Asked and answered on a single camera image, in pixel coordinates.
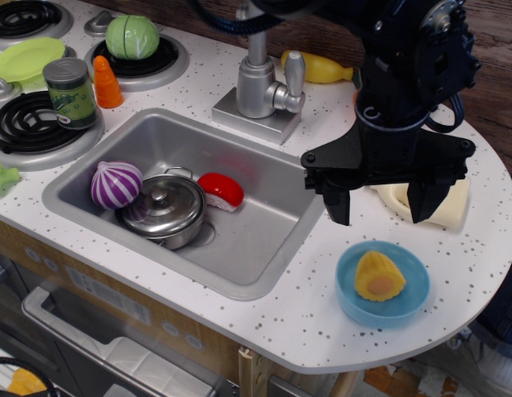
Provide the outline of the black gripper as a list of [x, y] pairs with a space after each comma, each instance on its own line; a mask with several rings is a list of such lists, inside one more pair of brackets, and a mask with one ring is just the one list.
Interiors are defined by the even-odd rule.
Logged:
[[417, 128], [382, 132], [356, 121], [334, 141], [301, 156], [304, 186], [322, 193], [335, 223], [350, 225], [348, 190], [366, 185], [407, 183], [413, 223], [429, 219], [447, 197], [450, 187], [467, 173], [466, 161], [476, 145], [466, 139]]

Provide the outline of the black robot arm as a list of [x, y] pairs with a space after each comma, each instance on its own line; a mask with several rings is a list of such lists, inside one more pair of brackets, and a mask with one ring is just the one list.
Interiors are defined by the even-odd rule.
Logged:
[[296, 51], [285, 64], [285, 82], [275, 79], [265, 33], [310, 13], [346, 27], [361, 39], [364, 61], [351, 129], [305, 152], [305, 186], [323, 196], [330, 218], [349, 223], [350, 193], [366, 185], [407, 184], [414, 222], [430, 218], [450, 188], [467, 173], [473, 142], [452, 135], [453, 125], [432, 119], [449, 101], [456, 124], [464, 118], [460, 92], [475, 83], [480, 61], [460, 1], [252, 1], [237, 21], [191, 2], [209, 26], [246, 36], [234, 102], [236, 120], [278, 112], [298, 113], [305, 95], [305, 63]]

